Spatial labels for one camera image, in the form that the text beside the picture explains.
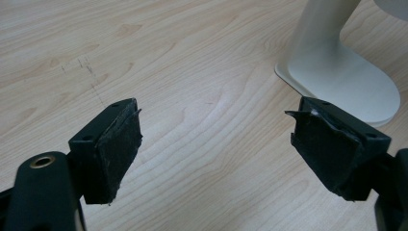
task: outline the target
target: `white stand base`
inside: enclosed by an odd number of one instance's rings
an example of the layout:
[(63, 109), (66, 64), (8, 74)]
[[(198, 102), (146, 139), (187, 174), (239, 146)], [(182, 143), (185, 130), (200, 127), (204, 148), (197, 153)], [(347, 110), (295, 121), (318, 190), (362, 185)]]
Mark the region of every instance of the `white stand base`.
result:
[(302, 95), (377, 127), (393, 118), (400, 98), (383, 71), (340, 43), (340, 31), (359, 2), (310, 0), (275, 71)]

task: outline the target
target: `white monitor stand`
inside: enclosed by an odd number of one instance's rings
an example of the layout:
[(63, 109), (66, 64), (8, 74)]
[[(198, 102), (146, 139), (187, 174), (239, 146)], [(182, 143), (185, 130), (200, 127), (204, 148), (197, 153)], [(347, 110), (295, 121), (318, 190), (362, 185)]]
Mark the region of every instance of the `white monitor stand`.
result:
[(381, 126), (397, 112), (399, 92), (382, 70), (340, 42), (340, 31), (359, 2), (309, 0), (275, 71), (302, 95)]

